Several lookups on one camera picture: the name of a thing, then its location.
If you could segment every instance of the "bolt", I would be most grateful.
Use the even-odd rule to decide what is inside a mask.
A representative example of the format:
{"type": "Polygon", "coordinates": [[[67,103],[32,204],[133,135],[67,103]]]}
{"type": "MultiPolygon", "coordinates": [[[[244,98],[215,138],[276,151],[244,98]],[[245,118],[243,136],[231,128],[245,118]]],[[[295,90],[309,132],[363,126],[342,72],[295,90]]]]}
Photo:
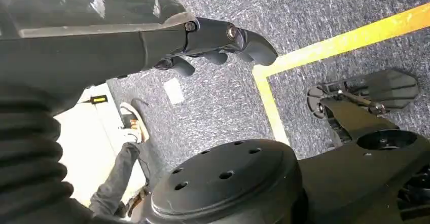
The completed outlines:
{"type": "Polygon", "coordinates": [[[321,103],[318,103],[318,111],[324,113],[324,106],[321,103]]]}
{"type": "Polygon", "coordinates": [[[228,39],[234,41],[237,37],[237,27],[234,25],[229,25],[227,27],[227,37],[228,39]]]}
{"type": "Polygon", "coordinates": [[[197,28],[196,23],[189,21],[185,23],[185,30],[186,31],[195,31],[197,28]]]}

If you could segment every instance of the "screw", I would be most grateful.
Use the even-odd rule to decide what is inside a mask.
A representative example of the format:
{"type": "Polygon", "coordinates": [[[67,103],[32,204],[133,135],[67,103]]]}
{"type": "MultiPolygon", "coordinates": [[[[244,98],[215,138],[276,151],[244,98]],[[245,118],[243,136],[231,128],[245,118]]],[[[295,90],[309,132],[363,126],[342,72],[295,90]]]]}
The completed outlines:
{"type": "Polygon", "coordinates": [[[234,25],[229,25],[227,27],[227,37],[228,39],[234,41],[237,37],[237,27],[234,25]]]}
{"type": "Polygon", "coordinates": [[[196,23],[189,21],[185,23],[185,30],[186,31],[195,31],[197,28],[196,23]]]}

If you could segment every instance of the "robotic hand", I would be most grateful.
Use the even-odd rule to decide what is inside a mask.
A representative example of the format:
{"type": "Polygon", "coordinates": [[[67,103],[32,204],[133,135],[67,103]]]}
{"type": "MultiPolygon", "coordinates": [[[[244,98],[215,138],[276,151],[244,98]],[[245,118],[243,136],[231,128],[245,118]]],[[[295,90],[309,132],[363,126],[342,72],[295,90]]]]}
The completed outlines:
{"type": "MultiPolygon", "coordinates": [[[[123,223],[94,215],[61,182],[52,116],[86,87],[153,67],[191,75],[181,56],[221,64],[234,53],[262,65],[277,56],[258,34],[196,18],[175,0],[0,0],[0,10],[2,223],[123,223]]],[[[298,161],[271,140],[217,146],[166,176],[141,222],[429,223],[428,141],[373,115],[405,101],[392,107],[363,87],[325,86],[308,104],[328,120],[337,149],[298,161]]],[[[413,78],[388,92],[399,89],[412,90],[404,100],[418,93],[413,78]]]]}

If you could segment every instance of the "circular cover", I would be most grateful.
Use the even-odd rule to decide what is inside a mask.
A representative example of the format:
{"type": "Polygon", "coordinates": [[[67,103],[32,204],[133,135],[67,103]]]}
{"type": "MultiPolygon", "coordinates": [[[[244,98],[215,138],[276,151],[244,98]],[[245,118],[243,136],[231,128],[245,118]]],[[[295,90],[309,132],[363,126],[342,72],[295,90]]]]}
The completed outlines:
{"type": "Polygon", "coordinates": [[[223,144],[188,159],[161,180],[153,191],[152,207],[163,215],[213,212],[267,189],[289,167],[296,170],[297,159],[280,142],[223,144]]]}

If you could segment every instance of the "leg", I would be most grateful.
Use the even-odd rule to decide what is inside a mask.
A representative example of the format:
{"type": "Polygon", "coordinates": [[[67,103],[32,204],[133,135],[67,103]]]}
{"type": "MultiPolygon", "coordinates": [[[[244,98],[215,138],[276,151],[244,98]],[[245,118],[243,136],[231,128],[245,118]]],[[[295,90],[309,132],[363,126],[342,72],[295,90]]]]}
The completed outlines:
{"type": "Polygon", "coordinates": [[[120,105],[120,111],[124,121],[126,143],[118,153],[107,180],[91,197],[89,208],[96,214],[114,215],[117,212],[134,163],[139,157],[140,144],[148,139],[148,132],[138,112],[126,103],[120,105]]]}
{"type": "Polygon", "coordinates": [[[127,189],[133,165],[139,156],[135,142],[124,143],[107,180],[91,197],[89,208],[97,214],[114,215],[127,189]]]}

